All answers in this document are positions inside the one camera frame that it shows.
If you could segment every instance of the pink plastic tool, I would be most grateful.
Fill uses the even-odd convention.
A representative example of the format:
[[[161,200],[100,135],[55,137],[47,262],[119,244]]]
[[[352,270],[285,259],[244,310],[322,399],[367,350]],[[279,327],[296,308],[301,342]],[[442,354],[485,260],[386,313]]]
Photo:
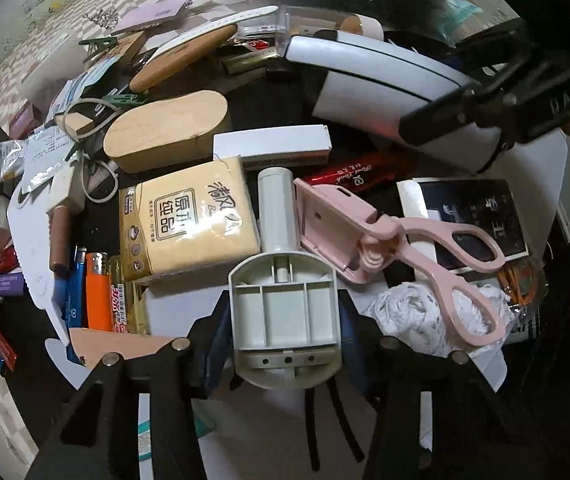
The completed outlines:
[[[431,238],[471,269],[494,272],[505,264],[505,256],[496,241],[481,228],[427,218],[379,217],[376,209],[342,187],[310,186],[300,179],[294,185],[301,245],[329,261],[345,279],[366,283],[392,261],[400,260],[429,278],[451,336],[471,346],[484,346],[505,335],[505,323],[476,286],[441,267],[407,240],[408,234]],[[473,257],[452,238],[454,233],[480,238],[491,248],[494,259],[482,262]],[[490,323],[490,332],[475,335],[465,328],[456,314],[454,290],[472,300]]]

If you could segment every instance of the orange lighter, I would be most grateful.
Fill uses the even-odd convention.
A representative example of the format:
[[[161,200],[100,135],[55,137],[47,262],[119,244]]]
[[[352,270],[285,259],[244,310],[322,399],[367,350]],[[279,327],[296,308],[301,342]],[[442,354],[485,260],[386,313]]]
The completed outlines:
[[[107,254],[88,253],[86,256],[86,303],[88,328],[113,332],[110,276]]]

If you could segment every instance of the oval wooden box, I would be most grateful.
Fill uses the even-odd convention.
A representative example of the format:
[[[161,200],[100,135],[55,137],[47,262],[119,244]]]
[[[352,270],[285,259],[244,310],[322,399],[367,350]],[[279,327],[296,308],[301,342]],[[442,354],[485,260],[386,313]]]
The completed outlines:
[[[105,135],[103,148],[127,173],[212,157],[213,136],[231,129],[227,100],[202,90],[128,110]]]

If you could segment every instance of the pink scissors handle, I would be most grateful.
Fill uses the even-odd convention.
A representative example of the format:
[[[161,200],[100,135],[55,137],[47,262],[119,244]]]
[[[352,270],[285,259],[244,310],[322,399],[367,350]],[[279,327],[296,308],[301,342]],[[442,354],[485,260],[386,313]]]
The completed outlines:
[[[443,320],[452,336],[461,338],[465,343],[471,346],[488,345],[505,336],[505,323],[499,317],[492,302],[481,294],[478,287],[467,283],[461,276],[455,275],[453,272],[441,267],[417,251],[409,244],[406,237],[400,237],[399,244],[396,247],[395,257],[409,266],[414,267],[414,269],[420,270],[420,272],[427,275],[430,279],[431,286],[434,293],[436,293],[436,298],[440,305]],[[454,306],[453,292],[455,290],[459,290],[465,294],[472,300],[476,308],[481,311],[485,321],[488,321],[491,325],[490,331],[487,334],[476,335],[466,329],[460,317],[458,317]]]
[[[395,218],[394,220],[402,225],[406,234],[419,234],[437,241],[447,251],[456,256],[462,264],[477,272],[495,272],[505,264],[505,256],[496,240],[475,225],[440,222],[429,218]],[[454,234],[470,234],[480,238],[492,250],[494,259],[489,262],[483,262],[473,257],[456,243],[452,236]]]

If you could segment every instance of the white plastic scraper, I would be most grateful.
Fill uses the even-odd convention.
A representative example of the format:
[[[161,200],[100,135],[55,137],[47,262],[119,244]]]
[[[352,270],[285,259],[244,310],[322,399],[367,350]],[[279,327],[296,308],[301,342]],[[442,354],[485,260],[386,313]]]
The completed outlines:
[[[300,249],[290,170],[258,174],[263,252],[229,274],[236,373],[261,388],[311,388],[341,368],[336,273]]]

